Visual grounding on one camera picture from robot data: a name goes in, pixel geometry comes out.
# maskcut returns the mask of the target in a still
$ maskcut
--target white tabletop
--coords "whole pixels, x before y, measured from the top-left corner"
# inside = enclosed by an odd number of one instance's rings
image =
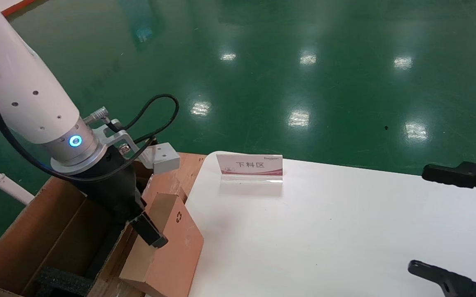
[[[189,297],[443,297],[412,259],[476,281],[476,189],[297,160],[232,183],[217,153],[186,204],[205,239]]]

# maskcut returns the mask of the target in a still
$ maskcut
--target cardboard box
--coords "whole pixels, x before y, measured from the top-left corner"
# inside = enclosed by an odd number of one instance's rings
[[[150,218],[168,243],[159,249],[138,236],[119,278],[152,297],[187,297],[203,247],[203,237],[183,201],[157,194]]]
[[[138,181],[146,185],[151,172],[139,162],[134,166]],[[0,297],[33,297],[40,286],[36,275],[45,266],[83,276],[111,222],[102,205],[86,199],[72,184],[51,177],[0,238]],[[135,240],[131,230],[127,225],[119,235],[89,296],[116,295],[108,291],[110,273],[128,255],[130,240]]]

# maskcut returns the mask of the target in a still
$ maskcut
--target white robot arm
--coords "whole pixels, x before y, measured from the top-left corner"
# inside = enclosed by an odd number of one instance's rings
[[[174,101],[174,115],[165,126],[140,137],[142,148],[127,129],[156,99]],[[130,222],[142,238],[156,248],[167,243],[144,213],[144,201],[136,187],[132,162],[138,158],[155,173],[179,167],[179,155],[168,143],[153,145],[154,135],[175,118],[179,103],[170,94],[151,98],[128,126],[108,119],[105,108],[82,120],[80,113],[42,59],[21,39],[0,13],[0,131],[30,163],[55,177],[70,181],[87,197],[111,211],[120,224]],[[88,124],[106,124],[91,129]],[[27,141],[42,145],[51,155],[51,167],[34,159],[16,141],[9,128]],[[106,137],[106,130],[113,130]],[[128,160],[114,146],[126,142],[134,151]]]

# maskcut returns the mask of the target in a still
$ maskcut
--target green epoxy floor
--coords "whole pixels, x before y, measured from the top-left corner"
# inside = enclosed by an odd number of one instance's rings
[[[127,123],[175,94],[159,139],[181,152],[408,174],[476,162],[476,0],[49,0],[10,20],[82,116]],[[171,112],[156,103],[131,132]],[[0,171],[32,192],[47,179],[1,136]],[[0,192],[0,235],[20,210]]]

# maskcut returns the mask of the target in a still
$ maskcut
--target metal bracket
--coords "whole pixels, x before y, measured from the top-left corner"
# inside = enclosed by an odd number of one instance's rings
[[[111,123],[115,126],[121,126],[121,122],[117,119],[111,120]],[[139,147],[125,130],[121,130],[111,135],[111,137],[106,137],[107,131],[110,131],[110,128],[106,125],[93,129],[93,133],[97,136],[99,142],[104,144],[106,147],[114,145],[120,141],[126,141],[134,153],[139,151]],[[170,143],[160,143],[147,147],[144,152],[140,154],[138,160],[140,160],[147,169],[153,169],[154,174],[164,173],[179,168],[179,154],[174,150]]]

